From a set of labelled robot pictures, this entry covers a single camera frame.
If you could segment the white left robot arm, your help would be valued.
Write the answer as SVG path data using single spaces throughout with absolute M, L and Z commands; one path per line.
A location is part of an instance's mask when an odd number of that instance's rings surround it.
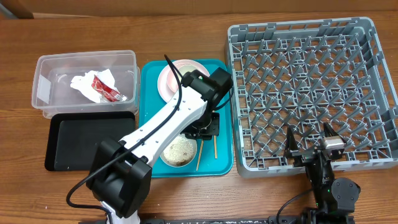
M 86 186 L 106 210 L 107 223 L 139 223 L 137 210 L 149 194 L 156 160 L 180 134 L 189 139 L 219 134 L 217 106 L 232 86 L 222 68 L 209 77 L 187 72 L 181 90 L 148 122 L 119 141 L 99 143 Z

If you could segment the cream cup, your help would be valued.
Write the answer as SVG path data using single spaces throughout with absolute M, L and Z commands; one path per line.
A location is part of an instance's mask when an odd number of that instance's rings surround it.
M 179 78 L 182 78 L 187 72 L 197 70 L 197 68 L 190 63 L 179 63 L 175 67 Z

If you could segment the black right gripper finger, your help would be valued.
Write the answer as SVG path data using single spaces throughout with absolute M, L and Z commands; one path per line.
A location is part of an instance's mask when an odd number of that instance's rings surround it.
M 332 128 L 332 126 L 331 126 L 329 123 L 327 123 L 327 122 L 324 122 L 324 123 L 323 123 L 323 130 L 324 130 L 324 134 L 325 134 L 325 137 L 326 137 L 326 138 L 327 138 L 327 137 L 335 137 L 335 136 L 338 136 L 338 137 L 340 137 L 340 139 L 341 139 L 345 144 L 347 143 L 346 140 L 343 139 L 343 137 L 340 136 L 340 135 Z
M 291 126 L 287 128 L 285 152 L 298 152 L 299 148 L 294 138 L 293 129 Z

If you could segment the small pink bowl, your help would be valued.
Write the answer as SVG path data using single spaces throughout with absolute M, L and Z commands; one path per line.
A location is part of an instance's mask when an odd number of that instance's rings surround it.
M 173 62 L 173 64 L 174 64 L 175 66 L 176 66 L 177 64 L 179 64 L 179 63 L 188 63 L 188 62 L 177 62 L 177 61 Z M 167 77 L 166 77 L 166 82 L 167 82 L 167 86 L 169 87 L 169 89 L 170 89 L 172 92 L 175 93 L 175 92 L 178 90 L 177 81 L 176 81 L 176 79 L 175 79 L 175 77 L 174 77 L 174 73 L 173 73 L 172 69 L 171 69 L 169 66 L 167 66 Z

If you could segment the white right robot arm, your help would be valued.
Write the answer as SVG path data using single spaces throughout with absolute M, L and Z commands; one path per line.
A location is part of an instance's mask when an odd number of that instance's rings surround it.
M 277 223 L 282 221 L 280 213 L 291 202 L 313 192 L 316 207 L 304 208 L 300 216 L 291 223 L 354 223 L 351 214 L 361 192 L 360 186 L 347 178 L 336 178 L 331 162 L 342 158 L 344 140 L 328 123 L 323 124 L 324 137 L 319 146 L 300 151 L 291 127 L 287 129 L 284 157 L 294 160 L 294 167 L 304 167 L 311 188 L 298 194 L 278 210 Z

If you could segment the wooden chopstick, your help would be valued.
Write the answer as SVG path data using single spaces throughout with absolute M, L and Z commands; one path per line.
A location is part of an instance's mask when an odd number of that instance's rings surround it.
M 214 135 L 213 136 L 213 144 L 214 144 L 214 155 L 215 155 L 215 159 L 217 159 L 218 158 L 218 151 L 217 151 L 217 142 L 216 142 L 216 137 L 217 137 L 217 135 Z
M 200 143 L 200 149 L 199 149 L 199 153 L 198 153 L 198 160 L 197 160 L 197 166 L 196 166 L 196 171 L 198 171 L 198 168 L 200 166 L 200 161 L 201 161 L 201 155 L 202 155 L 202 151 L 203 151 L 203 145 L 204 145 L 204 140 L 201 140 Z

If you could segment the grey bowl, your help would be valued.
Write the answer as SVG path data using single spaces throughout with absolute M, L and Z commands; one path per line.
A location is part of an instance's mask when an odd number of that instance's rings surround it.
M 180 134 L 164 149 L 160 158 L 171 167 L 183 167 L 191 163 L 196 154 L 196 140 Z

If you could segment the red sauce packet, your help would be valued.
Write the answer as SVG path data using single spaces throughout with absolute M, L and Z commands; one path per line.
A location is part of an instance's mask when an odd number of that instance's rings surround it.
M 96 75 L 94 76 L 91 87 L 110 102 L 123 100 L 123 96 L 120 92 L 105 85 Z

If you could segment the white napkin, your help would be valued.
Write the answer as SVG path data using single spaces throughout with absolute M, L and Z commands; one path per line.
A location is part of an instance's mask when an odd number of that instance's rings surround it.
M 113 74 L 111 73 L 110 69 L 106 69 L 103 71 L 95 71 L 91 70 L 89 72 L 86 72 L 84 76 L 75 76 L 71 80 L 70 87 L 78 90 L 84 97 L 87 99 L 93 101 L 94 103 L 108 103 L 110 101 L 106 100 L 104 97 L 102 97 L 97 91 L 95 91 L 92 87 L 91 84 L 93 82 L 94 76 L 97 76 L 105 85 L 109 86 L 110 88 L 117 90 L 120 92 L 116 86 L 116 80 L 113 77 Z M 126 101 L 127 97 L 123 95 L 123 100 Z

